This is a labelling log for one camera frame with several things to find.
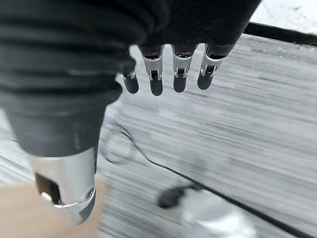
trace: black rubber cover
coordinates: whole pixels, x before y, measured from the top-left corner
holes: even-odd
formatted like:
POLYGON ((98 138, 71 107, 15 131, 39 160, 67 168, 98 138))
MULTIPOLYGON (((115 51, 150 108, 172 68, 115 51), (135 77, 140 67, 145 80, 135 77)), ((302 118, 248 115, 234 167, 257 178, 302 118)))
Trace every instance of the black rubber cover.
POLYGON ((182 75, 178 76, 178 78, 174 77, 174 90, 177 93, 181 93, 185 90, 186 87, 186 78, 183 78, 182 75))
POLYGON ((174 0, 165 28, 148 36, 145 46, 210 44, 214 55, 227 55, 261 0, 174 0))
POLYGON ((124 80, 125 87, 127 88, 129 93, 135 94, 139 91, 139 83, 137 76, 131 78, 129 75, 125 77, 124 80))
POLYGON ((163 92, 163 82, 162 80, 158 80, 157 78, 153 78, 153 80, 150 80, 150 87, 151 87, 151 92, 155 96, 159 96, 163 92))
POLYGON ((210 75, 208 75, 207 73, 205 74, 205 76, 202 76, 201 74, 199 74, 197 85, 200 89, 202 90, 208 89, 211 85, 211 82, 212 82, 212 77, 210 77, 210 75))

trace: wooden surface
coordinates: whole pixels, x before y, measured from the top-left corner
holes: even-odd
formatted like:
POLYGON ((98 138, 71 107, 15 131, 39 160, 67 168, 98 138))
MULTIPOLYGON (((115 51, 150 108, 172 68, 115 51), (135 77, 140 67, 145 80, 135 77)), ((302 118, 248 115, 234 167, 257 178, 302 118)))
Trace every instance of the wooden surface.
POLYGON ((96 177, 96 202, 86 222, 74 225, 40 197, 34 183, 0 186, 0 231, 6 238, 95 238, 106 179, 96 177))
MULTIPOLYGON (((201 91, 199 46, 182 94, 172 88, 171 53, 166 46, 164 90, 156 97, 133 48, 140 91, 124 90, 107 108, 98 170, 111 178, 111 189, 100 237, 182 237, 180 209, 161 210, 156 198, 185 181, 130 151, 129 142, 114 133, 113 121, 154 160, 317 236, 317 49, 243 35, 212 87, 201 91), (130 162, 122 166, 105 160, 127 162, 126 155, 130 162)), ((1 182, 32 180, 25 155, 0 119, 1 182)), ((261 238, 292 237, 251 219, 261 238)))

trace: white object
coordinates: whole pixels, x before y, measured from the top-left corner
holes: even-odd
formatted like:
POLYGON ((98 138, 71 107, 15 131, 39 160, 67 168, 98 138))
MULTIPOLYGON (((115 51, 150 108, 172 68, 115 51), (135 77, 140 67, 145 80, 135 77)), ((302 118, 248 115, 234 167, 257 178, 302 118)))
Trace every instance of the white object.
POLYGON ((206 191, 190 190, 182 200, 185 238, 256 238, 242 210, 206 191))

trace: silver metal cylinder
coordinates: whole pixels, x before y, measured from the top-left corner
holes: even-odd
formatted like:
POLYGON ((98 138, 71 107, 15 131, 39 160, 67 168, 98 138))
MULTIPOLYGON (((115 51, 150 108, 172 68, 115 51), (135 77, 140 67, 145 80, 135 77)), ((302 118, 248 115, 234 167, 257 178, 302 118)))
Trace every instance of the silver metal cylinder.
POLYGON ((29 158, 41 196, 71 222, 85 221, 96 196, 94 149, 64 157, 29 158))

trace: wire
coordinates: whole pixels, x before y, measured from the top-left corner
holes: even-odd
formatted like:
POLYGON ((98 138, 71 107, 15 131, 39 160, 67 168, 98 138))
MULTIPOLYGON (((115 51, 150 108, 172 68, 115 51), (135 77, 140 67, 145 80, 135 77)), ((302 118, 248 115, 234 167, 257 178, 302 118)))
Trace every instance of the wire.
POLYGON ((207 191, 209 191, 209 192, 211 192, 211 193, 223 198, 224 200, 226 200, 226 201, 228 201, 228 202, 230 202, 230 203, 232 203, 232 204, 234 204, 234 205, 236 205, 236 206, 248 211, 249 213, 261 218, 262 220, 264 220, 264 221, 276 226, 277 228, 279 228, 279 229, 281 229, 281 230, 283 230, 283 231, 285 231, 285 232, 287 232, 287 233, 289 233, 289 234, 291 234, 291 235, 293 235, 295 237, 298 237, 298 238, 316 238, 315 236, 312 236, 312 235, 310 235, 308 233, 305 233, 305 232, 303 232, 303 231, 301 231, 299 229, 296 229, 296 228, 294 228, 294 227, 292 227, 292 226, 290 226, 290 225, 288 225, 288 224, 286 224, 286 223, 284 223, 284 222, 282 222, 280 220, 277 220, 277 219, 275 219, 275 218, 273 218, 273 217, 271 217, 271 216, 269 216, 269 215, 267 215, 267 214, 255 209, 255 208, 253 208, 253 207, 250 207, 250 206, 246 205, 243 202, 240 202, 240 201, 238 201, 238 200, 236 200, 236 199, 234 199, 232 197, 229 197, 229 196, 227 196, 227 195, 225 195, 225 194, 223 194, 223 193, 221 193, 221 192, 219 192, 219 191, 217 191, 217 190, 215 190, 215 189, 213 189, 211 187, 208 187, 207 185, 204 185, 203 183, 201 183, 199 181, 196 181, 196 180, 192 179, 191 177, 188 177, 188 176, 186 176, 186 175, 184 175, 184 174, 182 174, 182 173, 180 173, 180 172, 178 172, 176 170, 173 170, 173 169, 171 169, 171 168, 169 168, 167 166, 164 166, 164 165, 161 165, 159 163, 156 163, 156 162, 152 161, 143 152, 143 150, 136 144, 133 136, 129 133, 129 131, 126 128, 124 128, 123 126, 121 126, 120 124, 118 124, 116 122, 114 122, 114 124, 117 127, 119 127, 121 130, 123 130, 123 131, 121 131, 121 134, 126 136, 131 141, 131 143, 136 148, 136 150, 139 151, 141 153, 141 155, 148 162, 150 162, 151 164, 154 164, 154 165, 156 165, 158 167, 164 168, 164 169, 166 169, 168 171, 171 171, 172 173, 174 173, 176 175, 181 176, 184 179, 187 179, 188 181, 198 185, 202 189, 205 189, 205 190, 207 190, 207 191))

